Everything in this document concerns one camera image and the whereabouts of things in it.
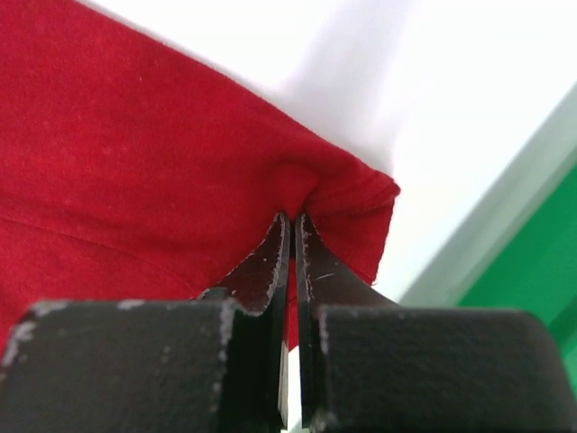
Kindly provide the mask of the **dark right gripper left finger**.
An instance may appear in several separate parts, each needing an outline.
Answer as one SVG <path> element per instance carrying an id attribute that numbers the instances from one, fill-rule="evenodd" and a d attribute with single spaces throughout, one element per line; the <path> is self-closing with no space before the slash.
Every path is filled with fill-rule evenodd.
<path id="1" fill-rule="evenodd" d="M 4 432 L 279 432 L 290 222 L 193 300 L 31 305 L 1 361 Z"/>

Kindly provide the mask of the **dark red t-shirt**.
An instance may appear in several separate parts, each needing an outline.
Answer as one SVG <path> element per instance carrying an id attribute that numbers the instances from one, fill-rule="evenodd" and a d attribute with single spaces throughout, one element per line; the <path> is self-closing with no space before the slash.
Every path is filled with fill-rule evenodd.
<path id="1" fill-rule="evenodd" d="M 40 299 L 190 299 L 279 212 L 376 279 L 398 185 L 74 1 L 1 4 L 1 334 Z"/>

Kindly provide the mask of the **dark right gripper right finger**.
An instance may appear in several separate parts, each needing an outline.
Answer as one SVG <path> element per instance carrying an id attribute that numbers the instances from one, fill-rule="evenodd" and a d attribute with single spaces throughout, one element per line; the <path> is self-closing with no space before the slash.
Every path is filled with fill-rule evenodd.
<path id="1" fill-rule="evenodd" d="M 313 432 L 573 432 L 543 323 L 516 309 L 402 307 L 293 228 L 301 422 Z"/>

